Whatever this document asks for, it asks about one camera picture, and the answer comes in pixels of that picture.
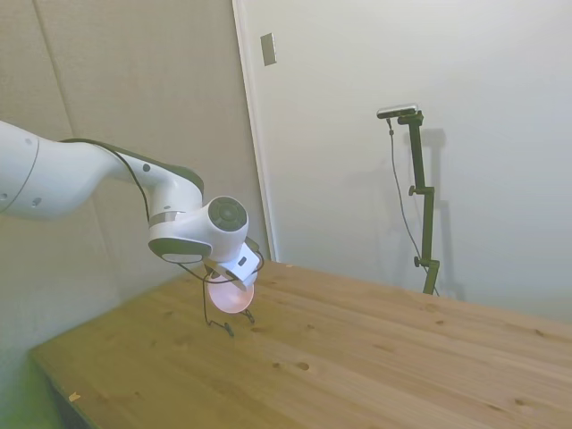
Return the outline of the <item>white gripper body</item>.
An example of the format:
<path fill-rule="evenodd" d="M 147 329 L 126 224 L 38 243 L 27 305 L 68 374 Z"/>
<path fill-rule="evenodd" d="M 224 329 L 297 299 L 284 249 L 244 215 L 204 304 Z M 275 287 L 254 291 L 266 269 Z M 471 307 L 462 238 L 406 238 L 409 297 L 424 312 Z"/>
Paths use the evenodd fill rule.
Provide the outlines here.
<path fill-rule="evenodd" d="M 243 243 L 238 256 L 231 261 L 218 264 L 216 271 L 230 283 L 234 279 L 241 279 L 251 287 L 257 279 L 260 264 L 261 259 L 258 254 L 248 244 Z"/>

